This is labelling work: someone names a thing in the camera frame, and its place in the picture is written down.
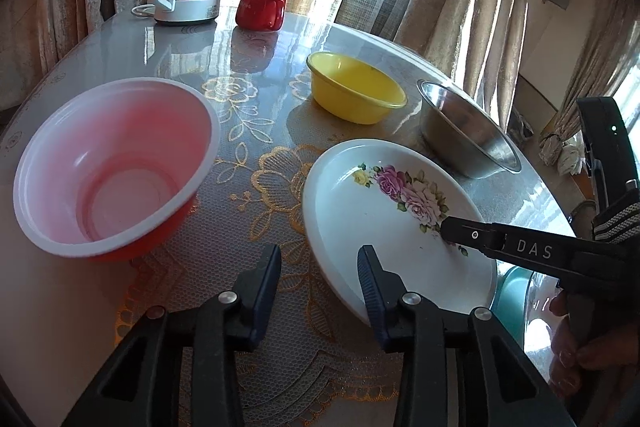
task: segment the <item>floral plate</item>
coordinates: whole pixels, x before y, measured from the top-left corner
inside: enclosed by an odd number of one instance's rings
[[[364,322],[362,245],[373,245],[385,270],[441,308],[468,313],[491,305],[495,261],[440,237],[447,216],[482,217],[456,181],[417,152],[370,139],[331,147],[309,171],[302,210],[322,274]]]

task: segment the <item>purple rose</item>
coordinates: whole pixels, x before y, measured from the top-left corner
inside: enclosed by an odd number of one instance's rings
[[[387,196],[400,201],[400,192],[404,188],[404,172],[396,172],[392,165],[387,165],[376,175],[376,181]]]
[[[402,189],[400,198],[406,209],[414,214],[422,224],[430,227],[436,225],[440,215],[440,207],[436,196],[426,184],[414,181]]]

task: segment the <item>stainless steel bowl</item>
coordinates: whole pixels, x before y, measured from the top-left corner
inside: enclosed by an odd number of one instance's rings
[[[445,163],[474,179],[522,170],[509,139],[475,104],[428,80],[419,80],[418,90],[424,99],[420,132]]]

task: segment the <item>round table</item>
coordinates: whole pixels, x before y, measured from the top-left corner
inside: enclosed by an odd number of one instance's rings
[[[404,87],[407,106],[373,126],[325,112],[310,99],[305,65],[317,50],[349,54],[385,71]],[[132,263],[44,253],[14,216],[20,156],[63,103],[132,76],[179,80],[216,108],[219,158],[198,205],[175,237]],[[238,357],[248,425],[391,425],[399,357],[384,355],[322,281],[305,240],[302,186],[294,185],[322,151],[348,139],[382,138],[426,153],[417,128],[420,78],[448,82],[391,42],[295,14],[272,34],[236,28],[233,9],[223,9],[210,25],[185,27],[120,14],[76,46],[0,140],[0,375],[32,421],[59,425],[146,307],[175,311],[201,304],[251,267],[262,243],[272,242],[282,247],[283,269],[270,329],[257,353]],[[486,221],[573,235],[539,176],[522,155],[520,161],[517,175],[469,180],[452,174]],[[545,309],[544,302],[535,306]],[[279,370],[283,355],[289,362]],[[188,404],[183,390],[181,402]]]

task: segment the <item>yellow plastic basin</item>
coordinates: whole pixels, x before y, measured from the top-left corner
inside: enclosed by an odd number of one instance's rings
[[[314,99],[338,118],[378,123],[392,109],[406,105],[406,94],[395,80],[357,58],[317,52],[306,64]]]

